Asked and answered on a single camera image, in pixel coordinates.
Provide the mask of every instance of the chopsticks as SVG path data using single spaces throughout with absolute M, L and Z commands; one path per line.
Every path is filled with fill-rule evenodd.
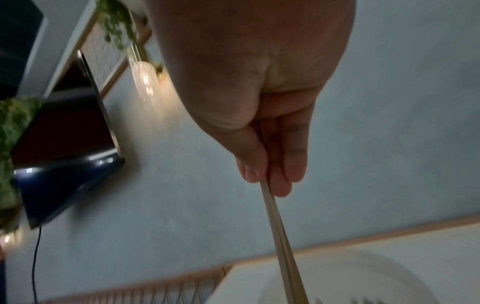
M 304 284 L 302 283 L 302 278 L 295 263 L 294 255 L 290 248 L 287 234 L 285 233 L 284 224 L 282 223 L 282 218 L 280 217 L 279 209 L 275 202 L 275 197 L 270 192 L 270 186 L 267 181 L 260 182 L 260 187 L 275 242 L 287 302 L 288 304 L 309 304 Z

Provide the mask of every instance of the green plant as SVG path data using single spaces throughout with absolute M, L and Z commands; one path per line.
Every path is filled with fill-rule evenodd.
M 96 0 L 98 20 L 105 31 L 105 41 L 112 42 L 119 50 L 125 48 L 122 27 L 131 42 L 136 43 L 130 12 L 119 0 Z
M 30 97 L 10 98 L 0 102 L 0 210 L 18 205 L 17 191 L 10 183 L 13 171 L 10 150 L 32 120 L 39 105 L 37 99 Z

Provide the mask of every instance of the railing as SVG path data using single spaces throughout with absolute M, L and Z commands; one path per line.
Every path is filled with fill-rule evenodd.
M 159 281 L 42 301 L 41 304 L 204 304 L 227 267 Z

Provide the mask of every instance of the fingernail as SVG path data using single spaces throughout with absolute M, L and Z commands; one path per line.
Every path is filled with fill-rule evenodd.
M 246 180 L 250 183 L 256 183 L 259 181 L 259 175 L 255 171 L 255 169 L 245 166 L 246 169 Z

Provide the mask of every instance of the black cable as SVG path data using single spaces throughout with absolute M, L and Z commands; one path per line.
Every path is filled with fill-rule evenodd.
M 35 285 L 35 264 L 37 263 L 37 252 L 39 251 L 40 237 L 42 236 L 42 226 L 38 228 L 38 239 L 36 240 L 35 253 L 33 254 L 33 265 L 31 266 L 31 286 L 33 289 L 33 300 L 38 304 L 37 286 Z

